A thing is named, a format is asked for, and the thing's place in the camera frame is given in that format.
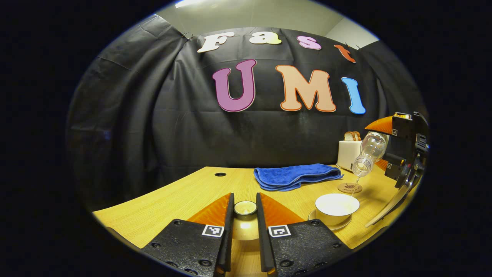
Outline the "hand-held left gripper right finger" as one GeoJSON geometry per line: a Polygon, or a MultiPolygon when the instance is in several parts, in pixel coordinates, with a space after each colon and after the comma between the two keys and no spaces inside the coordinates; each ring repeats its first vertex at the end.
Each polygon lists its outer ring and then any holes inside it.
{"type": "Polygon", "coordinates": [[[304,220],[264,193],[256,205],[261,270],[269,277],[314,277],[352,254],[319,219],[304,220]]]}

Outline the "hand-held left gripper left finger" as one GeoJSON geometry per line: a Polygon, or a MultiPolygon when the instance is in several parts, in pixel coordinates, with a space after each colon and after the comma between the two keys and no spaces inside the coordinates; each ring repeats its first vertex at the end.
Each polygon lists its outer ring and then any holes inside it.
{"type": "Polygon", "coordinates": [[[231,270],[234,203],[227,193],[187,220],[171,220],[144,253],[186,276],[225,276],[231,270]]]}

